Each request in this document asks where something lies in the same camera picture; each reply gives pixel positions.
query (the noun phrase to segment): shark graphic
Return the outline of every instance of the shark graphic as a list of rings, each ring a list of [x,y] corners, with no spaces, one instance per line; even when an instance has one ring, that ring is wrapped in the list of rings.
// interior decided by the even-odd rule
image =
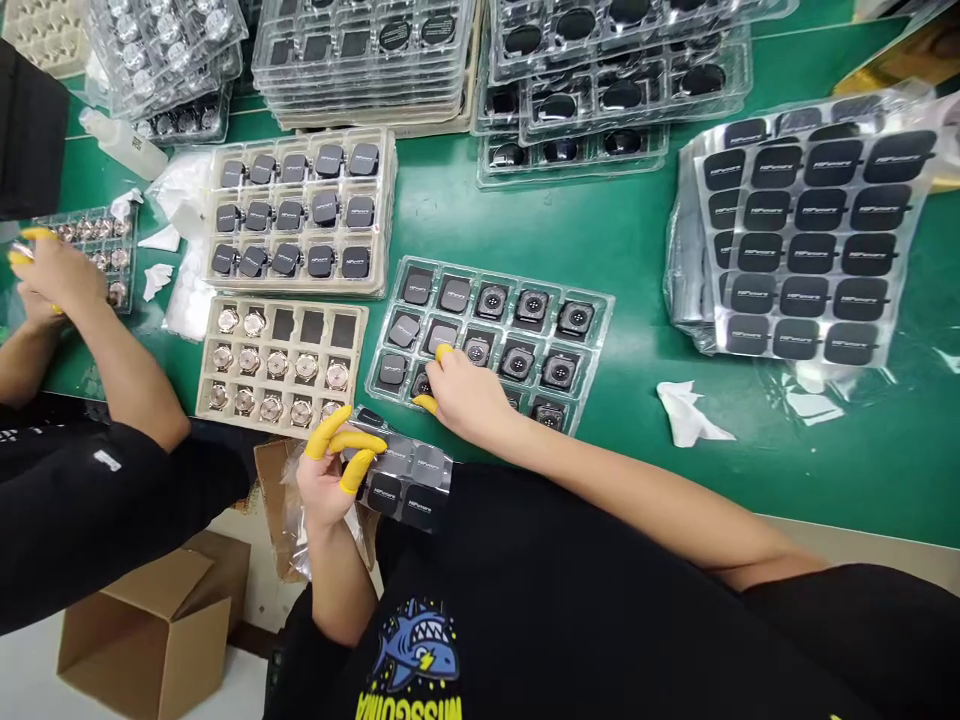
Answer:
[[[394,617],[397,630],[380,635],[380,654],[373,668],[376,675],[387,660],[393,661],[393,676],[387,690],[403,690],[416,676],[431,680],[455,680],[460,674],[457,653],[447,634],[447,619],[411,599],[403,614]]]

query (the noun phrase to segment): hand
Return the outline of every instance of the hand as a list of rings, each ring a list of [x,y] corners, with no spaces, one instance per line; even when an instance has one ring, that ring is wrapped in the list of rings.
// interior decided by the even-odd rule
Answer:
[[[380,438],[343,424],[352,411],[347,405],[320,423],[300,456],[297,487],[308,527],[329,527],[340,522],[356,500],[357,489],[374,456],[387,449]],[[340,453],[348,447],[360,452],[341,476]]]
[[[436,362],[427,365],[427,376],[433,398],[418,395],[413,402],[478,447],[492,452],[503,433],[523,422],[494,372],[471,363],[462,350],[440,345]]]
[[[34,243],[33,262],[11,262],[10,267],[32,290],[63,308],[67,315],[106,301],[106,276],[82,252],[45,228],[21,234]]]
[[[38,330],[60,330],[66,324],[67,316],[58,313],[49,300],[34,290],[28,283],[17,285],[17,292],[23,300],[23,309],[27,313],[27,324]]]

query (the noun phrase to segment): white plastic bottle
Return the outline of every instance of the white plastic bottle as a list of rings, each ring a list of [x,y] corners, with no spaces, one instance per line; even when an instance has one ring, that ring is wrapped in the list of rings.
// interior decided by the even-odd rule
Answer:
[[[144,180],[156,180],[167,167],[163,151],[122,120],[111,120],[92,108],[84,108],[80,111],[80,124],[99,141],[101,150]]]

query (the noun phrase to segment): person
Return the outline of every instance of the person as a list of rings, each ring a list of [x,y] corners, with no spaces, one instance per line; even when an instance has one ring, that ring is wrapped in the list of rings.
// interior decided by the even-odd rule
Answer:
[[[191,424],[153,356],[107,304],[79,250],[26,230],[11,251],[25,322],[0,346],[0,634],[47,617],[176,549],[249,492],[239,456],[184,442]],[[72,321],[112,424],[32,424],[28,411]]]
[[[342,520],[366,467],[319,438],[269,720],[960,716],[960,599],[539,425],[460,350],[427,373],[418,404],[517,467],[456,465],[433,537],[381,520],[378,600]]]

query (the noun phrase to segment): open cardboard box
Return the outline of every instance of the open cardboard box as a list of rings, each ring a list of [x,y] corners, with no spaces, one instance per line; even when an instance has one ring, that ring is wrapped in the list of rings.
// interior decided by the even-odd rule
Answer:
[[[283,582],[303,582],[306,580],[290,564],[293,558],[295,538],[284,532],[284,517],[287,503],[299,504],[300,496],[296,487],[283,484],[283,468],[287,459],[297,454],[303,444],[301,440],[276,440],[253,449],[257,464],[257,479],[263,493],[263,504],[267,511],[267,526],[270,529],[270,541],[273,543],[277,559],[277,576]],[[380,513],[363,505],[357,505],[357,515],[362,538],[357,542],[360,557],[367,570],[373,569],[376,558],[376,532]]]
[[[57,675],[131,720],[175,720],[223,681],[243,619],[245,542],[203,531],[67,608]]]

